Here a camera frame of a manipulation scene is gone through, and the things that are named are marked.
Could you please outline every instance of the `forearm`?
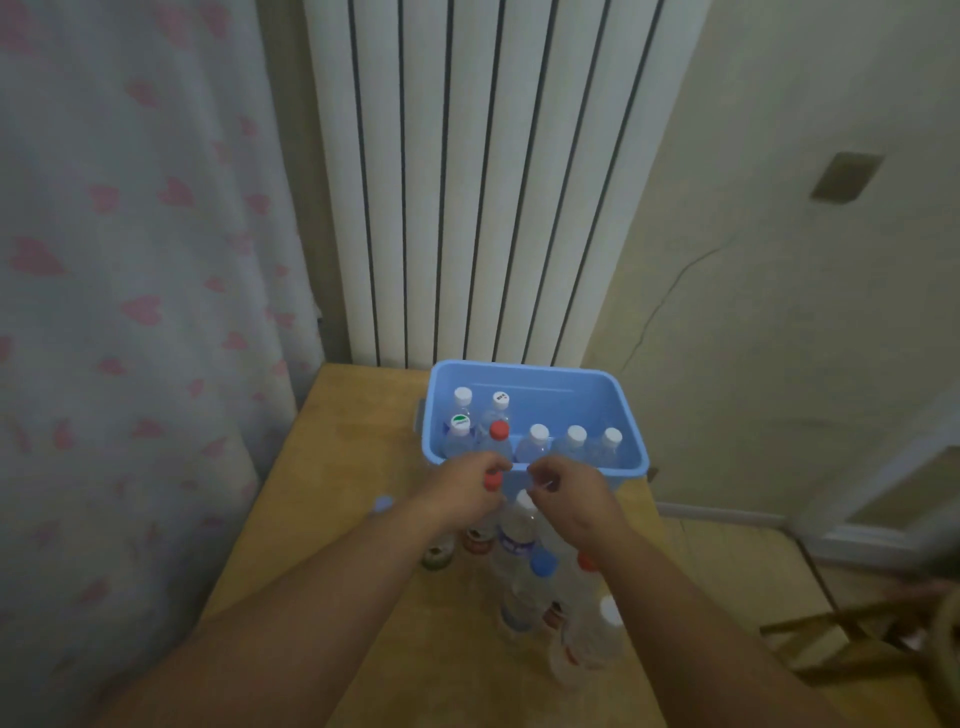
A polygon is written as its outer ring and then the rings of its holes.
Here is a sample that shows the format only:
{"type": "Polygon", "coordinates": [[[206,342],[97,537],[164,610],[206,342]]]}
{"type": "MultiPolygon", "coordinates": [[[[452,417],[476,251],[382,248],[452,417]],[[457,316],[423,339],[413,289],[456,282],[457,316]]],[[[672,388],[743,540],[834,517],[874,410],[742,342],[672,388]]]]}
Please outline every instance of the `forearm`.
{"type": "Polygon", "coordinates": [[[204,625],[102,725],[322,725],[432,536],[414,501],[361,523],[204,625]]]}
{"type": "Polygon", "coordinates": [[[671,728],[848,725],[631,529],[596,559],[671,728]]]}

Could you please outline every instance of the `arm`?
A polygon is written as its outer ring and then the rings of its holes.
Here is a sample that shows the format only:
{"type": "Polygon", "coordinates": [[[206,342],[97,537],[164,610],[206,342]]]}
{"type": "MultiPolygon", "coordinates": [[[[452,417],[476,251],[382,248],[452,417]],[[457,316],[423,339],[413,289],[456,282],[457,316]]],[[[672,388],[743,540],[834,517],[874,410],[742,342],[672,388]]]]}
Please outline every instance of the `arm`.
{"type": "Polygon", "coordinates": [[[849,723],[800,682],[627,523],[604,477],[550,455],[530,496],[600,568],[671,728],[840,728],[849,723]]]}
{"type": "Polygon", "coordinates": [[[472,452],[423,488],[204,625],[113,702],[96,725],[323,725],[438,536],[466,528],[503,499],[483,488],[472,452]]]}

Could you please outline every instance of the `wall switch plate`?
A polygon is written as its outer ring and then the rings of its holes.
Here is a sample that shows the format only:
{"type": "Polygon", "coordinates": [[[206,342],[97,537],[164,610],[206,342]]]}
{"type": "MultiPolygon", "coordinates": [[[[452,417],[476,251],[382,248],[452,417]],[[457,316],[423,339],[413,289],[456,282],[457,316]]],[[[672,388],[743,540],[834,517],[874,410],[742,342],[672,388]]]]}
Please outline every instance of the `wall switch plate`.
{"type": "Polygon", "coordinates": [[[810,193],[818,202],[845,205],[853,202],[873,178],[883,155],[838,152],[810,193]]]}

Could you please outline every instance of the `red bottle cap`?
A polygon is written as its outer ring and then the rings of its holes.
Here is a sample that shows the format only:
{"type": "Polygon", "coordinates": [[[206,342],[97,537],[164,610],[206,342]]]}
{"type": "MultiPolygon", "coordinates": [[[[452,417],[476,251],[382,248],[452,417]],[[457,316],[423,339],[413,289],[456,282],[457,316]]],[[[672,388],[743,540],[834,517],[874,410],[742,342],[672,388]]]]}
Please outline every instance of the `red bottle cap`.
{"type": "Polygon", "coordinates": [[[497,420],[495,423],[490,425],[490,436],[494,440],[506,440],[510,437],[510,426],[507,425],[503,420],[497,420]]]}
{"type": "Polygon", "coordinates": [[[496,493],[503,485],[503,473],[500,471],[486,471],[483,476],[483,487],[491,493],[496,493]]]}
{"type": "Polygon", "coordinates": [[[600,571],[597,569],[597,565],[593,563],[593,559],[587,556],[583,551],[577,554],[577,565],[584,571],[590,571],[591,573],[600,571]]]}

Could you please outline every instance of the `person's right hand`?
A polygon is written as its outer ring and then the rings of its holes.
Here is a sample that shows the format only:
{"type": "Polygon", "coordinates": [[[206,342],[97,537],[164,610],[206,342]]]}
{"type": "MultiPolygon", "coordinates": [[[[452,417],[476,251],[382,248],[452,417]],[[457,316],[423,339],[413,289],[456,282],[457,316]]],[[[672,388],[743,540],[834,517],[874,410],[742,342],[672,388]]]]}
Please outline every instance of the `person's right hand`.
{"type": "Polygon", "coordinates": [[[630,530],[607,479],[596,468],[562,455],[527,467],[530,499],[571,546],[596,559],[606,543],[630,530]]]}

